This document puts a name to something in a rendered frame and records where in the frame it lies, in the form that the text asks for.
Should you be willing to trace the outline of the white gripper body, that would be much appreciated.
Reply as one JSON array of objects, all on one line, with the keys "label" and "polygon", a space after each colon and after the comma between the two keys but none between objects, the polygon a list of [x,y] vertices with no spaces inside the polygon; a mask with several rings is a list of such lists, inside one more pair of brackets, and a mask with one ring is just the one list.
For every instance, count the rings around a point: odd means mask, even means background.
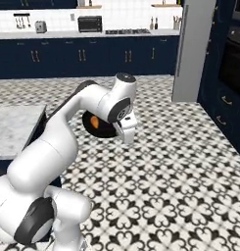
[{"label": "white gripper body", "polygon": [[121,134],[121,140],[124,144],[130,144],[134,140],[135,128],[124,128]]}]

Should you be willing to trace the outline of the grey fridge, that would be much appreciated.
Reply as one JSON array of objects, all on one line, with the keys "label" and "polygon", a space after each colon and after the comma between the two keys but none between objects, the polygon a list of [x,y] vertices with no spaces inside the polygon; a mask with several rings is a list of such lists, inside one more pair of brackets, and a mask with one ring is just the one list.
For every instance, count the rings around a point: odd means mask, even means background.
[{"label": "grey fridge", "polygon": [[172,102],[196,102],[216,0],[184,0]]}]

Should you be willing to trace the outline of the black round plate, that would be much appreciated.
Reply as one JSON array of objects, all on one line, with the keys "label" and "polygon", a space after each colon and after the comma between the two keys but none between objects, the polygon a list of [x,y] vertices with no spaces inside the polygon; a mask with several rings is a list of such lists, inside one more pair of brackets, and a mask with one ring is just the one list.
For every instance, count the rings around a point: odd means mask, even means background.
[{"label": "black round plate", "polygon": [[112,124],[104,122],[97,116],[96,117],[99,119],[99,127],[95,128],[90,122],[92,116],[95,115],[91,114],[88,111],[86,111],[82,115],[82,123],[87,132],[98,138],[112,138],[117,136],[117,132],[114,126]]}]

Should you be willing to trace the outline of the dark blue base cupboard run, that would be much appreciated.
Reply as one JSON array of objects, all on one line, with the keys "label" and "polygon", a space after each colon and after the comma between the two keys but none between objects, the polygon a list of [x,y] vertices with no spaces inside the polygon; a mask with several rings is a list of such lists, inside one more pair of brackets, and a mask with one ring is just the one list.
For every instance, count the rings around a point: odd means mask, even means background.
[{"label": "dark blue base cupboard run", "polygon": [[172,75],[177,35],[0,39],[0,79]]}]

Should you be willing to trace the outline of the dark blue tall cupboard unit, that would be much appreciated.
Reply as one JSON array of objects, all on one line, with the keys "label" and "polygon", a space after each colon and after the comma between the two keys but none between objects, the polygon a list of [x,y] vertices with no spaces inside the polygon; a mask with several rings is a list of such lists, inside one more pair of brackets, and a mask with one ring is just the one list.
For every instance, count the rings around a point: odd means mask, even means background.
[{"label": "dark blue tall cupboard unit", "polygon": [[240,96],[218,77],[228,31],[240,27],[232,18],[235,2],[216,0],[197,101],[240,154]]}]

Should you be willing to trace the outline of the black hob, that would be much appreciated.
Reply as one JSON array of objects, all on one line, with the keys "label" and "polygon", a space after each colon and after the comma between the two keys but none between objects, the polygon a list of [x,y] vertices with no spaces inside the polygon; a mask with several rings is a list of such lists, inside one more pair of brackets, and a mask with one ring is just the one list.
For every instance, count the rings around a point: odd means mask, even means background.
[{"label": "black hob", "polygon": [[129,34],[145,34],[145,33],[151,33],[149,29],[147,28],[126,28],[126,29],[108,29],[105,31],[106,34],[119,34],[119,35],[129,35]]}]

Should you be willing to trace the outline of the black toaster oven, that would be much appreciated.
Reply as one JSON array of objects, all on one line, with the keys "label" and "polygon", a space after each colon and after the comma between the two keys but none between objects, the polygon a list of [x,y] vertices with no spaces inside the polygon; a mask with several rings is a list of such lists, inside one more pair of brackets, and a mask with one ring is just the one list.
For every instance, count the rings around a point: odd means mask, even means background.
[{"label": "black toaster oven", "polygon": [[101,32],[103,30],[101,16],[79,16],[77,23],[79,32]]}]

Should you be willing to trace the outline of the pot with kitchen tools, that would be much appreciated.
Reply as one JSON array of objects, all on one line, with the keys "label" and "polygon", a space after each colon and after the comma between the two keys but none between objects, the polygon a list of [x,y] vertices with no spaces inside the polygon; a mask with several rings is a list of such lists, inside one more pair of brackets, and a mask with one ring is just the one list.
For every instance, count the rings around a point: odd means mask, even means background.
[{"label": "pot with kitchen tools", "polygon": [[182,24],[182,18],[179,16],[174,16],[173,17],[173,28],[175,30],[180,30],[181,24]]}]

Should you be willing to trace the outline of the black built-in oven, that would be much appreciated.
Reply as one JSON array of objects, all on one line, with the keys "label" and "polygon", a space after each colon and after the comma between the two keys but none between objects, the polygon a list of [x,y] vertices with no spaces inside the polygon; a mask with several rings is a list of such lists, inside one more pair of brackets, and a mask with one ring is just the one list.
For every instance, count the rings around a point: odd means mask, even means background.
[{"label": "black built-in oven", "polygon": [[219,79],[240,96],[240,27],[232,26],[227,34],[219,68]]}]

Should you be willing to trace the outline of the silver toaster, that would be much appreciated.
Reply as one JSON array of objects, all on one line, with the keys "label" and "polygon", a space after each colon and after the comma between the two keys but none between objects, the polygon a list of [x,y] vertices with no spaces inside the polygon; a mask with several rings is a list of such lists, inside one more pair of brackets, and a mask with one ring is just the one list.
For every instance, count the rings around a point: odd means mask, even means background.
[{"label": "silver toaster", "polygon": [[35,31],[37,33],[45,33],[47,31],[47,25],[45,21],[36,21],[35,22]]}]

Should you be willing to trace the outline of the black built-in microwave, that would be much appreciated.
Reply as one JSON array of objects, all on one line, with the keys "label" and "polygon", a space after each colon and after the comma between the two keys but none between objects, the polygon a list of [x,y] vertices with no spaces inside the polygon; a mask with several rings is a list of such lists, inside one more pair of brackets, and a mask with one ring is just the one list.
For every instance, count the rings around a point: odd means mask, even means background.
[{"label": "black built-in microwave", "polygon": [[236,0],[235,2],[232,18],[234,20],[240,21],[240,0]]}]

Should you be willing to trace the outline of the dark blue wall cupboards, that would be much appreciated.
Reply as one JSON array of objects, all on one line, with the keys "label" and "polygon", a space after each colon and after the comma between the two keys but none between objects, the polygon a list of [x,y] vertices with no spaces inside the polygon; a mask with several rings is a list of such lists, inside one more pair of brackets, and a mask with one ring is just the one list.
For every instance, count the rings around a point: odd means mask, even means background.
[{"label": "dark blue wall cupboards", "polygon": [[77,0],[0,0],[0,10],[75,9]]}]

